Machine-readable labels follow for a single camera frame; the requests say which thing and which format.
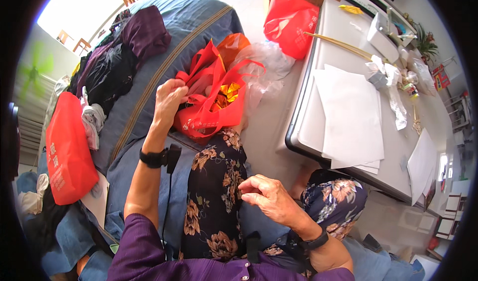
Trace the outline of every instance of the red sign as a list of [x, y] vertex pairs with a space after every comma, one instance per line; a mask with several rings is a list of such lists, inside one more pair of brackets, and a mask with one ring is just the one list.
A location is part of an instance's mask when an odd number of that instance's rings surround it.
[[443, 64], [440, 64], [440, 66], [435, 68], [432, 72], [432, 75], [435, 80], [435, 88], [437, 91], [445, 89], [448, 85], [450, 85], [450, 79], [445, 72], [445, 67]]

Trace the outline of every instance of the purple clothing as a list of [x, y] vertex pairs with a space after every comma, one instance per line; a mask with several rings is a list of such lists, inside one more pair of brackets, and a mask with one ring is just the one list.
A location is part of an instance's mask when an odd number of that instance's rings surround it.
[[[119, 35], [119, 40], [128, 45], [133, 53], [138, 57], [136, 69], [139, 69], [146, 60], [154, 55], [164, 53], [171, 43], [171, 35], [166, 31], [163, 17], [156, 6], [150, 6], [136, 12], [124, 25]], [[83, 93], [82, 87], [86, 85], [86, 79], [93, 67], [96, 66], [101, 55], [106, 53], [117, 41], [112, 41], [107, 45], [94, 49], [91, 53], [88, 63], [78, 79], [76, 87], [76, 97], [80, 98]]]
[[[265, 254], [260, 263], [247, 259], [220, 262], [211, 259], [165, 261], [163, 245], [152, 222], [133, 213], [125, 220], [118, 252], [108, 270], [108, 280], [307, 280], [300, 274], [283, 269]], [[345, 268], [317, 273], [312, 280], [355, 280]]]
[[164, 53], [171, 43], [163, 17], [156, 6], [136, 12], [121, 30], [121, 41], [128, 44], [138, 57], [139, 69], [151, 56]]

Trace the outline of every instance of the white table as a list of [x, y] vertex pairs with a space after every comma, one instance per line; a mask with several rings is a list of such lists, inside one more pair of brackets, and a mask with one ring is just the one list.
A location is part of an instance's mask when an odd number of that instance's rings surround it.
[[[320, 11], [320, 20], [316, 33], [349, 43], [364, 51], [381, 56], [380, 53], [367, 41], [368, 28], [372, 18], [368, 15], [354, 15], [338, 8], [340, 4], [335, 0], [324, 0]], [[314, 78], [310, 74], [312, 69], [324, 69], [329, 64], [340, 69], [366, 74], [366, 60], [331, 43], [314, 39], [311, 51], [304, 60], [304, 67], [296, 89], [296, 105], [292, 106], [289, 114], [290, 124], [285, 133], [285, 145], [279, 150], [289, 148], [319, 161], [323, 166], [330, 165], [330, 160], [321, 157], [324, 145], [325, 115], [319, 93], [314, 85]], [[408, 161], [418, 141], [418, 134], [412, 129], [413, 106], [408, 97], [402, 93], [402, 102], [407, 109], [407, 127], [397, 131], [395, 127], [395, 113], [390, 109], [389, 99], [381, 93], [382, 135], [385, 150], [385, 159], [380, 162], [378, 174], [369, 173], [357, 168], [340, 169], [357, 179], [366, 182], [387, 194], [411, 202], [411, 188], [408, 171], [402, 170], [403, 160]], [[439, 95], [420, 95], [417, 102], [417, 114], [421, 125], [427, 128], [439, 152], [436, 160], [436, 174], [438, 177], [440, 153], [452, 154], [454, 147], [451, 121], [447, 110]], [[444, 195], [439, 190], [433, 200], [441, 200]], [[423, 198], [417, 203], [423, 206]], [[434, 207], [429, 212], [439, 214], [439, 203], [432, 203]]]

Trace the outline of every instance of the purple shirt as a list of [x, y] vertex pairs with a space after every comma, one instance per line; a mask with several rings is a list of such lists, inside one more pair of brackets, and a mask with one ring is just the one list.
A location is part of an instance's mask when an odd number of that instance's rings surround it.
[[[283, 269], [259, 253], [261, 263], [247, 259], [227, 263], [211, 259], [165, 261], [163, 245], [152, 222], [133, 213], [125, 220], [118, 252], [108, 270], [108, 280], [307, 280]], [[314, 281], [355, 280], [345, 268], [317, 273]]]

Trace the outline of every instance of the paper sheet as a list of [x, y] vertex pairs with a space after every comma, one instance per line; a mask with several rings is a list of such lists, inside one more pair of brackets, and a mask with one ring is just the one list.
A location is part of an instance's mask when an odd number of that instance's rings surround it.
[[354, 167], [358, 168], [358, 169], [362, 169], [362, 170], [367, 171], [369, 173], [379, 174], [379, 169], [375, 169], [375, 168], [372, 168], [372, 167], [367, 167], [367, 166], [364, 166], [364, 165], [356, 165]]
[[[329, 65], [329, 64], [324, 64], [325, 70], [335, 70], [335, 71], [341, 71], [341, 72], [347, 72], [345, 70], [342, 70], [340, 68], [337, 68], [335, 66]], [[380, 92], [377, 91], [377, 101], [378, 101], [378, 110], [379, 110], [379, 119], [380, 119], [380, 126], [382, 125], [382, 108], [381, 108], [381, 99], [380, 99]], [[322, 154], [323, 157], [325, 158], [330, 158], [326, 154]], [[356, 165], [354, 166], [358, 169], [362, 169], [364, 171], [373, 173], [373, 174], [378, 174], [378, 169], [380, 168], [380, 160], [376, 160], [373, 162], [368, 162], [365, 164], [361, 165]]]
[[106, 177], [98, 170], [99, 181], [83, 198], [81, 202], [87, 207], [90, 212], [98, 220], [98, 225], [101, 228], [105, 228], [105, 213], [106, 213], [106, 200], [108, 198], [108, 190], [110, 189], [110, 183], [106, 180]]
[[315, 85], [326, 115], [323, 154], [331, 168], [384, 158], [377, 90], [363, 75], [315, 70]]
[[435, 144], [428, 131], [423, 129], [407, 164], [412, 187], [412, 206], [425, 191], [426, 185], [431, 184], [437, 154]]

